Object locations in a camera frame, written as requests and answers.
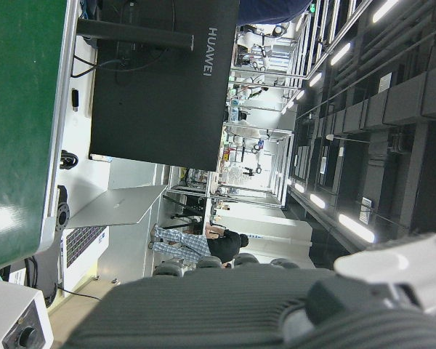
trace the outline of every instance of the green surface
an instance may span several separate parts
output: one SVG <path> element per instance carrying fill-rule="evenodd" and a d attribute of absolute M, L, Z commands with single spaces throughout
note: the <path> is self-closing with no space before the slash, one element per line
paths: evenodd
<path fill-rule="evenodd" d="M 66 0 L 0 0 L 0 267 L 39 246 Z"/>

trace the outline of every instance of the monitor back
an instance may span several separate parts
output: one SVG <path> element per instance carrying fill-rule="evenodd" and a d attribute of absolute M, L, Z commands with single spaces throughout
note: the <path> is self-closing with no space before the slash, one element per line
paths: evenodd
<path fill-rule="evenodd" d="M 222 134 L 237 0 L 105 0 L 102 20 L 194 35 L 192 52 L 99 42 L 90 153 L 215 170 Z M 173 23 L 173 4 L 175 21 Z"/>

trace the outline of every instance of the sticker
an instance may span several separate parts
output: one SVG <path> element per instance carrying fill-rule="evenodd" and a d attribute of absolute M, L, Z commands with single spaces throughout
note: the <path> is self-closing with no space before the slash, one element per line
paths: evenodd
<path fill-rule="evenodd" d="M 9 274 L 8 282 L 12 284 L 24 286 L 25 277 L 26 277 L 26 268 L 19 269 Z"/>

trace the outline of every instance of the silver laptop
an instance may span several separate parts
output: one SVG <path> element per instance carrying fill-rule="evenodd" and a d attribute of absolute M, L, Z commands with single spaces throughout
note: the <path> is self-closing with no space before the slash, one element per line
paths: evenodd
<path fill-rule="evenodd" d="M 61 240 L 63 288 L 73 291 L 108 248 L 109 226 L 139 223 L 165 188 L 154 185 L 109 189 L 70 218 Z"/>
<path fill-rule="evenodd" d="M 70 218 L 67 228 L 137 224 L 165 185 L 109 189 Z"/>

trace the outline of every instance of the knob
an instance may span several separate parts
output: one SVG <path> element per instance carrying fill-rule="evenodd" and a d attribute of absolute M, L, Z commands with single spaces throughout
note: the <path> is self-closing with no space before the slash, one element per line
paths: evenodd
<path fill-rule="evenodd" d="M 26 327 L 20 334 L 19 343 L 23 348 L 32 348 L 35 344 L 37 331 L 33 327 Z"/>

